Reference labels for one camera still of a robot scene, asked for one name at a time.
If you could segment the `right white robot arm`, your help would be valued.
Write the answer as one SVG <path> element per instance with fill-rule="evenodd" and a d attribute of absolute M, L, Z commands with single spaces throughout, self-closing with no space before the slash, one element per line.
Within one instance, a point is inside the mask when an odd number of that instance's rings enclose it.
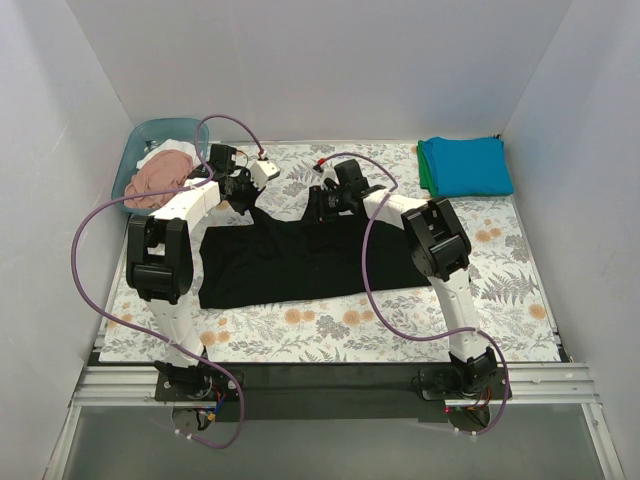
<path fill-rule="evenodd" d="M 386 188 L 371 185 L 361 171 L 356 156 L 333 167 L 322 158 L 312 167 L 321 178 L 313 189 L 317 216 L 327 220 L 342 212 L 367 218 L 361 247 L 361 275 L 369 303 L 382 324 L 408 341 L 430 342 L 446 338 L 454 369 L 454 389 L 464 397 L 475 397 L 488 388 L 497 373 L 496 351 L 481 332 L 471 293 L 469 256 L 471 244 L 451 203 L 445 198 L 419 200 L 397 193 L 399 184 Z M 392 326 L 382 315 L 373 297 L 368 274 L 369 240 L 376 223 L 385 223 L 404 232 L 409 254 L 418 273 L 433 287 L 445 320 L 446 331 L 426 337 L 412 336 Z"/>

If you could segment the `black t shirt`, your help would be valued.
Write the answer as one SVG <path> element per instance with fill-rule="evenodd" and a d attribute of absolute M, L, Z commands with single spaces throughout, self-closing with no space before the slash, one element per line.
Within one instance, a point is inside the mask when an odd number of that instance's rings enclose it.
<path fill-rule="evenodd" d="M 281 221 L 259 208 L 250 225 L 206 230 L 200 247 L 203 309 L 232 309 L 425 287 L 403 230 L 365 217 Z"/>

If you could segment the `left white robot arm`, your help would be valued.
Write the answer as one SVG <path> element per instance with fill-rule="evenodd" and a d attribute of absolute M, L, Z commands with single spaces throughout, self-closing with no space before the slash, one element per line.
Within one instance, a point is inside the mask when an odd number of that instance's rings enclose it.
<path fill-rule="evenodd" d="M 214 177 L 188 179 L 164 206 L 133 216 L 128 227 L 127 284 L 146 302 L 170 347 L 167 358 L 154 366 L 169 387 L 190 400 L 223 392 L 222 375 L 202 367 L 204 345 L 189 313 L 187 294 L 194 277 L 190 233 L 222 199 L 245 212 L 280 174 L 263 154 L 241 169 L 218 164 L 205 170 Z"/>

